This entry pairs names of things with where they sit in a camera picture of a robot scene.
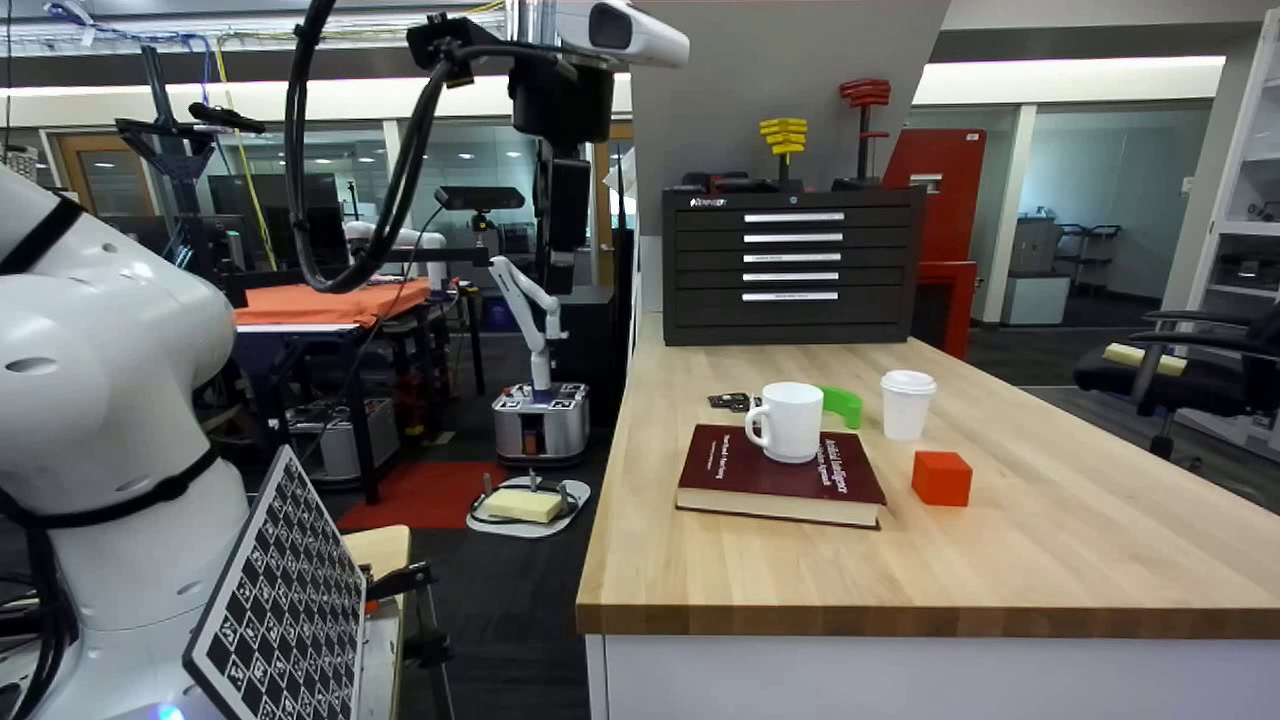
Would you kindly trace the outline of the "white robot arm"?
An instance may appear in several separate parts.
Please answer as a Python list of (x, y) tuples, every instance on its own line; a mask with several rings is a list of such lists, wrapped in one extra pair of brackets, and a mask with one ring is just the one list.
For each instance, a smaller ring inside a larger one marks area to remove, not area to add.
[(348, 720), (328, 650), (203, 656), (258, 515), (193, 393), (232, 355), (228, 298), (0, 169), (0, 489), (47, 645), (17, 720)]

